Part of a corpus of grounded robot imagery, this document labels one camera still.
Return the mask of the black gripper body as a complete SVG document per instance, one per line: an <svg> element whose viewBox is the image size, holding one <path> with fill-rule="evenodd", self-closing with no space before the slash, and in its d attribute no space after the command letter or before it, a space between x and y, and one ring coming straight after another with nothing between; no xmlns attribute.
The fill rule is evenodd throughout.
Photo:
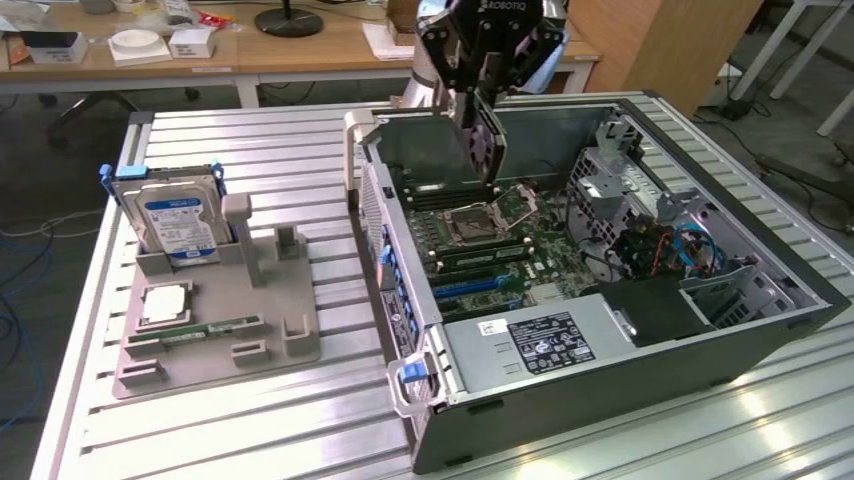
<svg viewBox="0 0 854 480"><path fill-rule="evenodd" d="M545 27L544 1L445 1L443 12L476 12L480 16L475 64L507 46L517 46L532 31Z"/></svg>

